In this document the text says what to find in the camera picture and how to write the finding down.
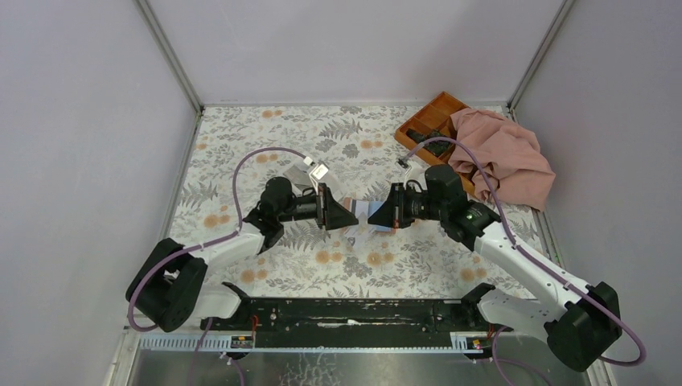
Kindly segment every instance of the gray wall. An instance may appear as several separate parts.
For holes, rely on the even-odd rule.
[[[620,296],[649,360],[618,386],[680,384],[682,2],[578,1],[518,115],[557,173],[566,265]],[[609,351],[633,359],[627,337]]]
[[[193,116],[133,2],[0,2],[0,384],[101,384]]]
[[[205,103],[514,92],[561,0],[153,0]]]

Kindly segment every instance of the folded cloth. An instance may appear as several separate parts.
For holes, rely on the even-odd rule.
[[[499,199],[543,211],[555,174],[540,154],[535,134],[492,111],[462,109],[451,118],[457,140],[481,162]],[[464,175],[476,170],[469,155],[458,146],[448,163]],[[471,182],[478,199],[490,198],[480,170],[476,170]]]

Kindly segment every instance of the pink cloth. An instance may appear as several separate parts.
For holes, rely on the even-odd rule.
[[[506,203],[530,205],[544,210],[554,172],[540,154],[540,144],[528,131],[499,114],[486,110],[463,109],[451,116],[457,140],[471,149],[481,162],[498,197]],[[448,163],[469,175],[476,166],[469,155],[456,147]],[[478,199],[488,200],[490,190],[477,170],[471,179]]]

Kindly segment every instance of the floral tablecloth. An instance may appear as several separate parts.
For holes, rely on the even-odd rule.
[[[346,184],[350,196],[384,200],[401,181],[396,164],[406,149],[396,128],[419,107],[209,107],[181,192],[170,236],[197,244],[236,226],[232,173],[251,150],[284,146],[323,160]],[[502,113],[501,107],[487,107]],[[237,183],[248,213],[265,182],[296,156],[258,154]],[[512,228],[540,250],[531,208],[504,205]],[[252,296],[353,298],[460,298],[480,282],[524,298],[533,296],[485,258],[447,238],[433,221],[417,221],[392,235],[376,234],[351,245],[340,231],[324,232],[314,221],[285,225],[277,246],[231,263],[206,279],[230,281]]]

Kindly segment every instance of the tabletop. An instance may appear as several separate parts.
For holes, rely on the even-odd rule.
[[[324,161],[355,199],[383,201],[396,164],[407,150],[393,139],[419,106],[208,107],[197,133],[170,236],[187,245],[232,232],[236,211],[232,174],[250,151],[266,146],[298,150]],[[500,106],[487,106],[502,113]],[[266,181],[282,175],[296,156],[258,154],[243,166],[237,192],[244,215]],[[532,209],[504,204],[512,229],[541,250]],[[534,298],[516,279],[449,239],[437,222],[417,220],[394,234],[377,233],[351,245],[341,231],[314,221],[285,224],[275,247],[237,260],[206,278],[229,281],[251,296],[332,298],[461,298],[487,282]]]

